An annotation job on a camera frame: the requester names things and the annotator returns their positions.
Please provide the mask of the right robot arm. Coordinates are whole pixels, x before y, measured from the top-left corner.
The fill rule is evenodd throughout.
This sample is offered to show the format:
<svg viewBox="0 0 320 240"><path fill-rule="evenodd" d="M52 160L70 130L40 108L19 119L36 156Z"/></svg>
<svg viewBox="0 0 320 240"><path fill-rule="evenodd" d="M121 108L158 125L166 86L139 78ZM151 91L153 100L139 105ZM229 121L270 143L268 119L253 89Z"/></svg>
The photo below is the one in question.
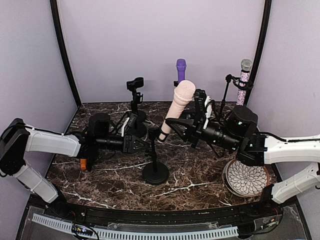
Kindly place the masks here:
<svg viewBox="0 0 320 240"><path fill-rule="evenodd" d="M165 123L192 147L201 140L236 152L236 159L247 166L309 162L309 166L292 177L263 189L262 201L255 205L255 213L260 217L273 211L275 203L282 204L320 183L319 135L284 139L258 131L258 116L246 106L235 106L223 124L211 122L200 113L189 119L168 117Z"/></svg>

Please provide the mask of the black microphone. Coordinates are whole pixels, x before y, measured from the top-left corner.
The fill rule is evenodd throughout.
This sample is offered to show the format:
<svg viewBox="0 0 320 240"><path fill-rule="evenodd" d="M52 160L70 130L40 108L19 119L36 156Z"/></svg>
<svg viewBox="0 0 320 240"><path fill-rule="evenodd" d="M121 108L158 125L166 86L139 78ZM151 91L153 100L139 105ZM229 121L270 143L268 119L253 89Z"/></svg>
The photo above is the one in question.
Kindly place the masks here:
<svg viewBox="0 0 320 240"><path fill-rule="evenodd" d="M92 167L97 159L97 150L91 150L86 156L86 169L88 172L92 170Z"/></svg>

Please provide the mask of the black stand of beige microphone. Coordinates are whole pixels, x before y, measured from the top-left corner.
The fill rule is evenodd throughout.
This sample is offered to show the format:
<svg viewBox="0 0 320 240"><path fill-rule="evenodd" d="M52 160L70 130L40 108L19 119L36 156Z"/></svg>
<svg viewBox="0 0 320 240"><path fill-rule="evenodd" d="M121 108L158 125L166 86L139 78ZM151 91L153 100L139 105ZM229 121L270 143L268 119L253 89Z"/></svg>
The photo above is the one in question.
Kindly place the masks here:
<svg viewBox="0 0 320 240"><path fill-rule="evenodd" d="M147 184L158 186L165 183L169 178L169 169L167 166L158 161L155 140L159 136L158 128L148 130L148 138L150 140L150 150L148 155L151 157L151 163L145 165L142 170L142 178Z"/></svg>

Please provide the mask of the orange microphone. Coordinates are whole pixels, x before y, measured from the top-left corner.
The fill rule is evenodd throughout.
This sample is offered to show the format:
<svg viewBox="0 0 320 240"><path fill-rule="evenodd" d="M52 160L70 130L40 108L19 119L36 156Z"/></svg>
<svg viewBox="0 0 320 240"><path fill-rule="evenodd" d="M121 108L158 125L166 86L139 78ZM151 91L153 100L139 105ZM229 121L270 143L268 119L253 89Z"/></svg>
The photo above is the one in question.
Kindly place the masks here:
<svg viewBox="0 0 320 240"><path fill-rule="evenodd" d="M84 158L80 159L80 169L82 171L87 169L87 159L84 159Z"/></svg>

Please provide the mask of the purple microphone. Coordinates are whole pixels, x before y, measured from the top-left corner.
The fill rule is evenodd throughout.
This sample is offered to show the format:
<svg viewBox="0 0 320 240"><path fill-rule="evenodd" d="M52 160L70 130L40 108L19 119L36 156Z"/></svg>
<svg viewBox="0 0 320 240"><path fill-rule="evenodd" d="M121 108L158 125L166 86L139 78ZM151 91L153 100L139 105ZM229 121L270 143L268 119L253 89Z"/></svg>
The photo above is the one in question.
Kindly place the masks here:
<svg viewBox="0 0 320 240"><path fill-rule="evenodd" d="M183 58L179 58L176 61L178 83L185 80L186 68L187 68L186 60Z"/></svg>

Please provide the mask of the beige pink microphone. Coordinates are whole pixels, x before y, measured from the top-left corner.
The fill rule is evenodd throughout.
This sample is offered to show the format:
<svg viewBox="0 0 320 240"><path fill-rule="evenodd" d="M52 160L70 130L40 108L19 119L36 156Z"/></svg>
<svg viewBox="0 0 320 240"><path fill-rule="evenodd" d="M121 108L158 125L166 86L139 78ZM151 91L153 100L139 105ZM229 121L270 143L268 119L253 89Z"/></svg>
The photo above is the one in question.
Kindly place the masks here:
<svg viewBox="0 0 320 240"><path fill-rule="evenodd" d="M160 134L157 138L159 142L165 142L172 130L166 123L166 119L178 119L181 116L185 107L193 99L195 91L196 86L190 80L182 80L174 89L172 103L160 127Z"/></svg>

